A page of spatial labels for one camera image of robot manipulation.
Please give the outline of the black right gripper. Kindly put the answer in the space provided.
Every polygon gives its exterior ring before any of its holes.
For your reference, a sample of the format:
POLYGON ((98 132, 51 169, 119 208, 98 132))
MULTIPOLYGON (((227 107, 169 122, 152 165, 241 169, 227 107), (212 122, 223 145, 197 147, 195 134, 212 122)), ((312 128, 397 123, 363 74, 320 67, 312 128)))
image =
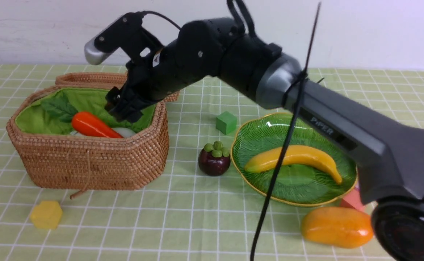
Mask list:
POLYGON ((212 74, 208 36, 179 36, 167 46, 133 37, 121 49, 130 57, 127 80, 109 90, 104 107, 118 122, 137 122, 144 109, 212 74))

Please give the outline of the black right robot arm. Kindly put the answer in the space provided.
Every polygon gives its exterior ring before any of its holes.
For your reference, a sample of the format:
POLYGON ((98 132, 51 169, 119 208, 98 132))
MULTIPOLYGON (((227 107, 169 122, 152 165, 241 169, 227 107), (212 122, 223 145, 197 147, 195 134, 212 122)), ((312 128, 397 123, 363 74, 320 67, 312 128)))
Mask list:
POLYGON ((396 260, 424 261, 424 129, 406 126, 307 79, 298 61, 233 18, 194 20, 164 46, 142 27, 145 12, 126 13, 85 45, 100 64, 118 48, 130 58, 121 90, 106 96, 117 119, 141 111, 205 76, 216 76, 265 109, 294 112, 359 167, 363 203, 378 202, 373 229, 396 260))

